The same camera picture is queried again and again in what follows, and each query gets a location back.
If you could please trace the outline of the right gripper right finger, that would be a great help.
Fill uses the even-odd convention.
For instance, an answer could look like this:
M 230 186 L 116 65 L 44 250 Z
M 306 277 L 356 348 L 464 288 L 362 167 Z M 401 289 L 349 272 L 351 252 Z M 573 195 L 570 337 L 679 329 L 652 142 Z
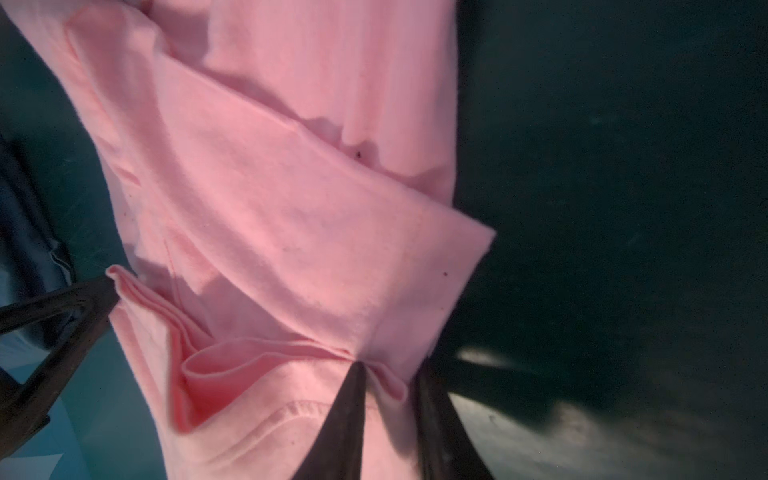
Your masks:
M 493 480 L 428 359 L 414 377 L 414 394 L 422 477 L 428 480 Z

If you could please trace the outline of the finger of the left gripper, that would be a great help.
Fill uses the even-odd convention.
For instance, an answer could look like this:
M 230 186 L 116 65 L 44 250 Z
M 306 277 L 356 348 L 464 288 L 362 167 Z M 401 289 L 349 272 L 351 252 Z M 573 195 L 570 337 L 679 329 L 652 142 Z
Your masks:
M 1 372 L 1 457 L 11 456 L 49 422 L 49 411 L 97 340 L 119 300 L 114 281 L 100 276 L 1 309 L 1 333 L 7 334 L 74 311 L 79 317 L 65 329 L 28 379 L 20 383 Z

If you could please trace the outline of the pink t shirt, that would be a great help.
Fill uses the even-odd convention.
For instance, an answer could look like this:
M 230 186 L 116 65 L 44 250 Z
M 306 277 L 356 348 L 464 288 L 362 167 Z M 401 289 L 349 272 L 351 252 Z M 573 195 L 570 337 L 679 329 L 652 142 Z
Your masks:
M 288 479 L 362 361 L 365 479 L 493 231 L 452 206 L 452 1 L 6 1 L 92 138 L 171 479 Z

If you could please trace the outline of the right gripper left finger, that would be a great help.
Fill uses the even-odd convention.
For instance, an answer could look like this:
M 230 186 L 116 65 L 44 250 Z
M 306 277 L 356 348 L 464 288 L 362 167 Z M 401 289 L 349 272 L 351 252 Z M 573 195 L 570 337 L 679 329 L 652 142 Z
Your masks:
M 365 366 L 355 362 L 293 480 L 361 478 L 366 387 Z

